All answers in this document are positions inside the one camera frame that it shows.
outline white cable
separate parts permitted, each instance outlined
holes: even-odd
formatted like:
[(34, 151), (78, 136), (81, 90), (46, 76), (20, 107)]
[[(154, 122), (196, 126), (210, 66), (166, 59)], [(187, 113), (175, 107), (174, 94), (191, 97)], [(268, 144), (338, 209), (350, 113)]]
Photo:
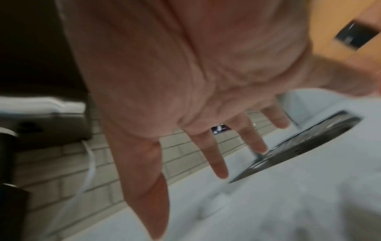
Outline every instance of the white cable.
[(95, 165), (94, 153), (92, 152), (92, 150), (90, 149), (90, 147), (86, 141), (82, 140), (82, 144), (85, 147), (87, 154), (89, 156), (89, 171), (87, 172), (86, 179), (83, 182), (82, 187), (78, 190), (77, 194), (66, 203), (66, 205), (58, 212), (58, 214), (55, 216), (55, 218), (52, 220), (52, 222), (48, 225), (48, 227), (40, 235), (40, 237), (38, 238), (39, 241), (43, 241), (44, 238), (47, 237), (47, 235), (49, 235), (52, 231), (54, 231), (54, 229), (60, 223), (62, 218), (67, 214), (67, 212), (70, 209), (72, 209), (72, 207), (74, 205), (76, 205), (78, 203), (79, 198), (90, 187), (92, 179), (95, 176), (96, 165)]

